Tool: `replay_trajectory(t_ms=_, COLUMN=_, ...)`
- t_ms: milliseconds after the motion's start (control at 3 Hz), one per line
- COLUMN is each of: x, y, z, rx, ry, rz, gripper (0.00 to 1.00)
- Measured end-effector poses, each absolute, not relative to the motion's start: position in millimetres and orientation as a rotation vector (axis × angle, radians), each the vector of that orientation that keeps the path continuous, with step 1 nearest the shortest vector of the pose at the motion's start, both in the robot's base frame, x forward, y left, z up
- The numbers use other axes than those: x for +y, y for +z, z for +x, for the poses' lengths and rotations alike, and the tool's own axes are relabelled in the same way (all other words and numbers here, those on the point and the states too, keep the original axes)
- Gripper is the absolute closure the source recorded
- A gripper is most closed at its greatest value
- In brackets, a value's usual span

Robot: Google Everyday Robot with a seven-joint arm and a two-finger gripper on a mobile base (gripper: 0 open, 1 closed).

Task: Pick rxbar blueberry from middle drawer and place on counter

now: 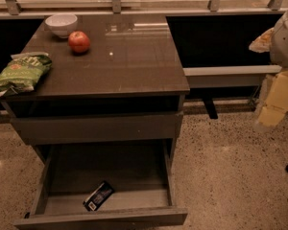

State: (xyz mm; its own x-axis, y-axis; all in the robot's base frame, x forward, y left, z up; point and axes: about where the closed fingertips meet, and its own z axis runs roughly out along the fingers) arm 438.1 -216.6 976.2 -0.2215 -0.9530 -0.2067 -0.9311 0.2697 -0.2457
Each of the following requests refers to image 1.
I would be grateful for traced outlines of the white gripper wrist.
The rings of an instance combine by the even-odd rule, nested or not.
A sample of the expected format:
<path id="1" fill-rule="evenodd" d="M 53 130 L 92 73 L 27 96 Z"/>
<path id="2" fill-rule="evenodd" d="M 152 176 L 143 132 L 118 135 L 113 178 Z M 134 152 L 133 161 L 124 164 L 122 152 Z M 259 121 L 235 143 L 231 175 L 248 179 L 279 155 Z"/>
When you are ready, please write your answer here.
<path id="1" fill-rule="evenodd" d="M 256 53 L 269 52 L 273 32 L 273 28 L 268 29 L 250 44 L 249 49 Z M 272 85 L 264 104 L 255 110 L 253 129 L 258 132 L 273 130 L 288 111 L 288 69 L 272 78 Z"/>

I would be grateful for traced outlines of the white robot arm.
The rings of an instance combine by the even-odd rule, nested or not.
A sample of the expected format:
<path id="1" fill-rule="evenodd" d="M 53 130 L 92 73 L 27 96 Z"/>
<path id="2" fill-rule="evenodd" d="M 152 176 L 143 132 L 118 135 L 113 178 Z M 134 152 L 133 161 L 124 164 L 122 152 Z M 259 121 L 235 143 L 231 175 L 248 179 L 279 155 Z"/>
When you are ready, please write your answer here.
<path id="1" fill-rule="evenodd" d="M 265 78 L 266 94 L 261 97 L 256 109 L 254 128 L 268 131 L 275 128 L 288 113 L 288 10 L 249 46 L 256 53 L 270 54 L 272 64 L 281 70 L 274 77 Z"/>

